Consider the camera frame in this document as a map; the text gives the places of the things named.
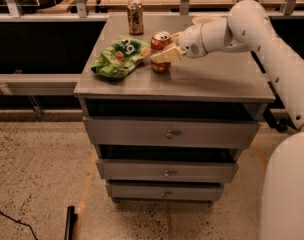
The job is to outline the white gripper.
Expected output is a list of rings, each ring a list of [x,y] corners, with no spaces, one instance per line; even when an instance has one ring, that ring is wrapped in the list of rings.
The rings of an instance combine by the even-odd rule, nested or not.
[[[189,58],[199,58],[208,54],[202,41],[202,24],[188,27],[183,32],[171,35],[171,41],[179,46],[165,47],[151,55],[154,63],[177,62],[185,55]]]

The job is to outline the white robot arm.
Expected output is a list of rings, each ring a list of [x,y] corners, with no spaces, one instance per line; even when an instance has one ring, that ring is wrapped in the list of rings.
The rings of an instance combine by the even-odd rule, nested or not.
[[[304,59],[275,32],[254,0],[235,4],[225,17],[208,17],[172,36],[155,63],[215,51],[252,51],[263,65],[297,132],[281,142],[266,167],[259,240],[304,240]]]

